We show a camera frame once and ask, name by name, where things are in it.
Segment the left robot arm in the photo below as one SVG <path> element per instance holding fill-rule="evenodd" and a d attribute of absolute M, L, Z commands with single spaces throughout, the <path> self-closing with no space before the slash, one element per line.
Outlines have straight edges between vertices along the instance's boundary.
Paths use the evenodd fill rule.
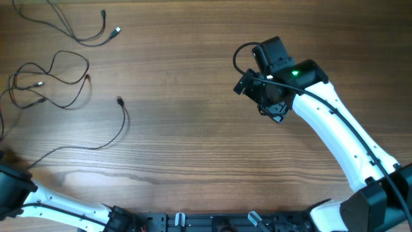
<path fill-rule="evenodd" d="M 135 214 L 118 206 L 87 203 L 52 191 L 32 180 L 1 152 L 1 220 L 38 217 L 71 225 L 78 231 L 145 231 Z"/>

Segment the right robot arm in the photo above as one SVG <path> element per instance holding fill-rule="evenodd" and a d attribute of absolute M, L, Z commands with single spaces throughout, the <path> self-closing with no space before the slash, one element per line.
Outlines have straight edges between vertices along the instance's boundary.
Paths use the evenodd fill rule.
<path fill-rule="evenodd" d="M 411 166 L 399 164 L 368 135 L 318 64 L 296 63 L 278 37 L 253 42 L 251 49 L 257 70 L 242 71 L 234 91 L 275 122 L 283 122 L 289 111 L 300 116 L 335 157 L 353 191 L 343 201 L 276 214 L 272 229 L 387 231 L 411 222 Z"/>

